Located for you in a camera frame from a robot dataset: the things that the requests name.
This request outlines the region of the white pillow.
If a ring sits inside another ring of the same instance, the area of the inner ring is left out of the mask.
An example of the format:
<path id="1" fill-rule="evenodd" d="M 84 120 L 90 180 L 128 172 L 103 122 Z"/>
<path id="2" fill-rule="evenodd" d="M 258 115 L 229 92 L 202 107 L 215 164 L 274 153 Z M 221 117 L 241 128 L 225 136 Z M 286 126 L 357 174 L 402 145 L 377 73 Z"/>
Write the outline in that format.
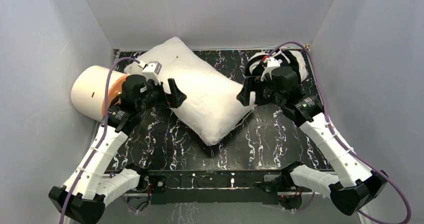
<path id="1" fill-rule="evenodd" d="M 173 112 L 207 146 L 218 144 L 254 110 L 254 94 L 250 104 L 243 106 L 237 100 L 242 85 L 196 56 L 178 37 L 153 47 L 137 60 L 162 65 L 158 77 L 166 91 L 170 90 L 168 79 L 175 80 L 187 99 Z"/>

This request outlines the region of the black white striped pillowcase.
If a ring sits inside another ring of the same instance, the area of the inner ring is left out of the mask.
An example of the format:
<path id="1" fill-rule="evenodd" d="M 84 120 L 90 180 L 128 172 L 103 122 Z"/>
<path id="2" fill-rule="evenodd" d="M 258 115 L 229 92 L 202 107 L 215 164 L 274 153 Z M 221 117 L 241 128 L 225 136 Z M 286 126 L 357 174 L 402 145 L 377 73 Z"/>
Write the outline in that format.
<path id="1" fill-rule="evenodd" d="M 268 54 L 260 52 L 254 54 L 245 66 L 245 76 L 261 76 L 264 72 L 264 64 L 261 63 Z M 298 82 L 304 81 L 307 76 L 306 61 L 301 51 L 280 50 L 272 55 L 281 66 L 289 66 L 297 73 Z"/>

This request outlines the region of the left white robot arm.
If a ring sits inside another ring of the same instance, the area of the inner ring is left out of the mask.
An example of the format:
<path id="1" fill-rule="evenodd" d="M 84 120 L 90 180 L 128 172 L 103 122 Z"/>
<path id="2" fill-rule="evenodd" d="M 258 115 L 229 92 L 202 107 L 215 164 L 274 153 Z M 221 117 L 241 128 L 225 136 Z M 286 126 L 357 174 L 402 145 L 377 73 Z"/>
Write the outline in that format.
<path id="1" fill-rule="evenodd" d="M 163 82 L 156 84 L 142 75 L 126 75 L 114 98 L 110 99 L 108 88 L 104 89 L 99 135 L 70 178 L 62 186 L 52 187 L 48 194 L 60 213 L 59 223 L 66 217 L 79 223 L 98 223 L 105 208 L 122 194 L 131 189 L 147 190 L 148 171 L 138 164 L 127 165 L 105 182 L 101 179 L 143 113 L 152 107 L 178 108 L 185 101 L 186 94 L 176 81 L 169 78 L 167 82 L 169 93 Z"/>

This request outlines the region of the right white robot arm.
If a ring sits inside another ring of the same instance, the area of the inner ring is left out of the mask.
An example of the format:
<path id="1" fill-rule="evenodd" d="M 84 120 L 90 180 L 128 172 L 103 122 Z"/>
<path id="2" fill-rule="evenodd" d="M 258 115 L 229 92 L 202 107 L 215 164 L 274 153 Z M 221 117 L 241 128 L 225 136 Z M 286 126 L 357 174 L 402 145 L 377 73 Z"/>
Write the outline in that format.
<path id="1" fill-rule="evenodd" d="M 326 121 L 321 101 L 304 93 L 297 73 L 290 67 L 277 67 L 262 76 L 247 74 L 236 98 L 244 106 L 251 102 L 278 106 L 315 143 L 335 171 L 328 174 L 295 161 L 283 168 L 272 184 L 288 191 L 298 187 L 317 191 L 345 215 L 357 212 L 385 187 L 387 181 L 382 175 L 354 157 L 353 148 L 338 143 L 341 136 Z"/>

